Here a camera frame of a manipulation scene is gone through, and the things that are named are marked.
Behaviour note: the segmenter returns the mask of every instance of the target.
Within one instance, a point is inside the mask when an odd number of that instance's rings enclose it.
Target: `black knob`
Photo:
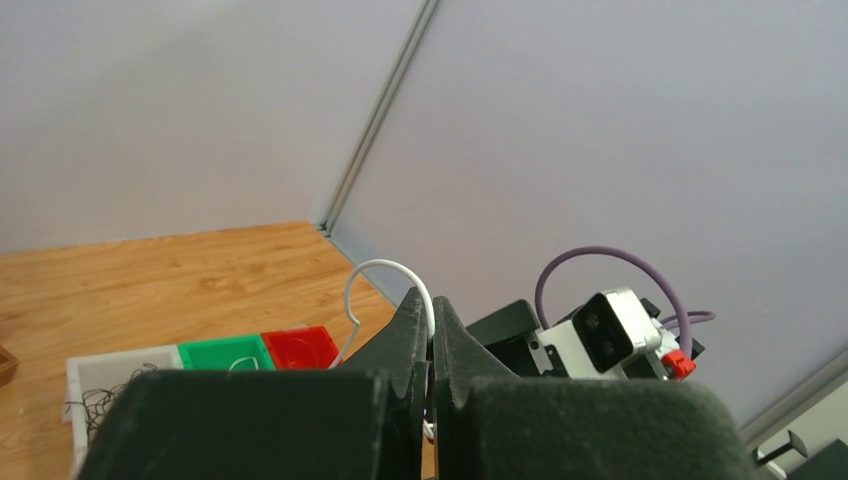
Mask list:
[[[754,457],[754,461],[757,462],[757,466],[762,467],[763,465],[767,464],[768,462],[774,460],[775,458],[783,455],[784,453],[790,450],[797,451],[804,458],[809,458],[810,456],[807,453],[807,446],[804,445],[804,441],[801,440],[801,437],[795,434],[795,432],[793,432],[792,430],[789,430],[789,443],[786,443],[783,446],[774,449],[774,451],[772,451],[768,455],[765,455],[763,458],[757,458],[757,450],[754,450],[752,454]]]

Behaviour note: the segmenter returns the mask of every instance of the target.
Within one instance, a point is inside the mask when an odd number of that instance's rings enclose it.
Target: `white surface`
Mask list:
[[[639,254],[718,312],[692,379],[744,422],[848,338],[846,78],[836,0],[444,2],[336,242],[408,265],[465,322],[531,299],[566,249]],[[545,302],[625,285],[670,311],[595,258]]]
[[[68,380],[65,401],[82,402],[82,395],[89,390],[98,388],[109,390],[116,385],[127,383],[136,370],[149,371],[144,364],[156,365],[157,370],[183,368],[180,352],[176,345],[69,358],[65,362]],[[63,409],[62,421],[68,422],[70,420],[74,439],[71,465],[71,476],[73,477],[82,466],[88,452],[89,439],[85,421],[85,407],[69,405],[63,407]]]
[[[316,220],[418,5],[0,3],[0,251]]]
[[[810,456],[822,451],[834,440],[848,443],[848,383],[836,389],[818,404],[796,418],[780,433],[760,446],[763,452],[771,452],[789,441],[787,430],[797,433]],[[790,452],[774,461],[784,470],[791,472],[804,462],[804,457]]]

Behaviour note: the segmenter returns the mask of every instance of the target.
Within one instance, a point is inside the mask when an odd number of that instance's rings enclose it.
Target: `black wire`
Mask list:
[[[152,363],[143,363],[141,366],[142,368],[133,370],[127,383],[131,382],[134,378],[144,372],[152,372],[158,368]],[[65,402],[65,405],[67,405],[65,412],[70,410],[71,405],[80,405],[83,407],[85,411],[85,431],[88,436],[89,443],[91,443],[94,439],[97,429],[100,428],[100,425],[103,423],[103,419],[106,417],[106,413],[108,413],[109,409],[112,408],[112,404],[127,387],[127,383],[120,383],[110,389],[92,388],[91,390],[83,392],[81,402]]]

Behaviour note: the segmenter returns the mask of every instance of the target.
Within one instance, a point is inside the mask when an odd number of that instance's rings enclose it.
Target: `red clip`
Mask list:
[[[695,371],[695,362],[686,358],[680,350],[668,352],[662,359],[663,365],[670,368],[677,380],[683,380]]]

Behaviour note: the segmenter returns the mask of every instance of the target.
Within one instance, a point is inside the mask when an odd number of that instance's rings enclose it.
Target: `wooden tabletop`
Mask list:
[[[0,388],[0,478],[68,478],[66,358],[297,325],[341,345],[351,270],[305,222],[0,255],[0,344],[20,360]],[[394,308],[361,276],[352,298],[359,348]]]

